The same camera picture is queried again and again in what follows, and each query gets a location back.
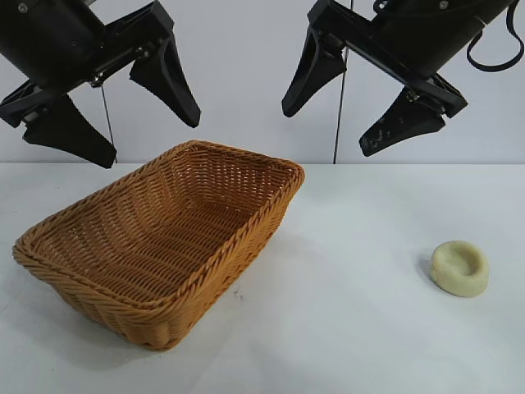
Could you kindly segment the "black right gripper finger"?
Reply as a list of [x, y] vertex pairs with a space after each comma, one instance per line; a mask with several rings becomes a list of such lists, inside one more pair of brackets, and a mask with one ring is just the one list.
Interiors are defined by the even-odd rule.
[[361, 136], [364, 156], [372, 156], [394, 144], [436, 133], [445, 126], [441, 114], [418, 103], [415, 92], [403, 88], [387, 111]]
[[344, 48], [344, 42], [331, 33], [307, 31], [296, 72], [281, 100], [286, 117], [293, 117], [317, 91], [346, 71]]

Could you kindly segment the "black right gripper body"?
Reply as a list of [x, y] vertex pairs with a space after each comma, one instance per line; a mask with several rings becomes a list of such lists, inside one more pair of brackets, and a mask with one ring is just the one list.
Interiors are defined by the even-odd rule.
[[402, 83], [413, 100], [447, 117], [467, 102], [438, 71], [514, 1], [375, 1], [372, 20], [336, 1], [317, 1], [310, 26], [336, 37]]

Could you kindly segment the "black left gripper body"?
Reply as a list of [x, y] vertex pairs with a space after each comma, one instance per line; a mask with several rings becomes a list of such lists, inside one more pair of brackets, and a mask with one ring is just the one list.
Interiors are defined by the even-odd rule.
[[37, 107], [83, 83], [100, 85], [170, 36], [171, 17], [158, 1], [108, 25], [83, 1], [3, 1], [1, 54], [28, 80], [1, 102], [1, 118], [17, 127]]

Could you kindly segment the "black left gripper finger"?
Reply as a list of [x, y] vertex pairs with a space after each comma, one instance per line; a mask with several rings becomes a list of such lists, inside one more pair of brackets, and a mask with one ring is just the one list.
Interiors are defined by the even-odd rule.
[[164, 40], [148, 58], [137, 59], [130, 79], [163, 101], [187, 126], [197, 126], [201, 110], [182, 70], [174, 39]]
[[116, 158], [114, 145], [91, 126], [69, 96], [54, 100], [39, 117], [26, 122], [23, 140], [71, 153], [103, 168], [111, 168]]

